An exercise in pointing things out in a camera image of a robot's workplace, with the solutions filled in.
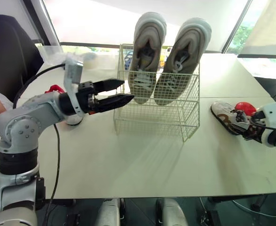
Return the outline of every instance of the gray sneaker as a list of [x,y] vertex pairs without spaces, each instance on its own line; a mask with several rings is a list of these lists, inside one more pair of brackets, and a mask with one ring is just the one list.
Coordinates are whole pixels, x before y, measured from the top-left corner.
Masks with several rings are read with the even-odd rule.
[[156,74],[160,61],[161,48],[166,35],[164,18],[154,12],[144,13],[138,20],[134,31],[134,52],[128,85],[134,100],[144,104],[156,85]]
[[[187,20],[180,27],[175,44],[165,63],[163,73],[192,74],[211,39],[211,27],[201,18]],[[191,76],[162,74],[157,82],[154,98],[158,105],[167,105],[186,89]]]

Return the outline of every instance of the shoe sole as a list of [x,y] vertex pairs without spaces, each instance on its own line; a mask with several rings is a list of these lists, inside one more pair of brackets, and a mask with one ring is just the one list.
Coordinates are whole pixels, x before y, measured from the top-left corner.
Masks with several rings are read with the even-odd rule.
[[161,40],[161,42],[162,42],[161,44],[163,44],[164,40],[165,40],[165,36],[166,36],[166,31],[167,31],[166,21],[159,13],[155,13],[155,12],[144,13],[139,18],[139,20],[136,24],[136,27],[134,29],[134,42],[136,41],[136,38],[139,36],[138,32],[141,29],[141,27],[147,23],[155,23],[161,28],[161,30],[163,31],[163,37]]
[[234,133],[233,131],[231,131],[231,130],[223,123],[223,121],[222,121],[219,117],[217,117],[217,115],[213,112],[212,107],[210,107],[210,110],[211,110],[211,113],[213,114],[213,116],[222,124],[222,126],[223,126],[230,134],[235,135],[235,136],[240,135],[240,134],[237,134],[237,133]]
[[176,35],[175,43],[177,42],[178,39],[180,39],[183,36],[184,33],[186,33],[186,30],[190,27],[198,27],[204,33],[205,40],[206,40],[206,43],[204,45],[204,51],[205,51],[205,49],[207,49],[209,41],[211,40],[212,29],[210,25],[202,18],[192,18],[184,22],[181,25],[179,32]]

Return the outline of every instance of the shoe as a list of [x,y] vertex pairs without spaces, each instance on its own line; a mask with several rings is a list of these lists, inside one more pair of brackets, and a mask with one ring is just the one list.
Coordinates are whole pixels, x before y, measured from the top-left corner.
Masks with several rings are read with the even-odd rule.
[[[180,27],[163,73],[192,74],[211,39],[211,27],[201,18],[187,20]],[[191,76],[162,74],[154,98],[158,105],[167,105],[186,89]]]
[[134,31],[134,52],[128,85],[134,100],[144,104],[156,85],[156,74],[160,61],[161,48],[166,36],[164,18],[154,12],[144,13],[138,20]]
[[234,106],[216,101],[211,105],[214,117],[233,135],[241,135],[249,129],[250,123],[244,111],[236,110]]

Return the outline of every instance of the black chair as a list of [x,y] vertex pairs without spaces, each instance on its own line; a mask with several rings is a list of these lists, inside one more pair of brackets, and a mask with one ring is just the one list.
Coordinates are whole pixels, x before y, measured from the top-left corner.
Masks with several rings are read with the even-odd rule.
[[38,49],[17,20],[0,15],[0,93],[13,102],[42,64]]

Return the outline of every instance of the red object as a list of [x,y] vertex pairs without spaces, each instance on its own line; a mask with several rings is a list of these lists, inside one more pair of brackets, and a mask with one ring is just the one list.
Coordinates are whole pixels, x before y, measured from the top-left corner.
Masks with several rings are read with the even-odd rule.
[[64,93],[64,90],[62,88],[60,88],[59,85],[50,86],[50,89],[48,91],[45,91],[45,93],[50,93],[53,91],[58,91],[59,93]]
[[248,102],[239,102],[235,109],[243,110],[247,116],[252,116],[256,112],[256,108]]

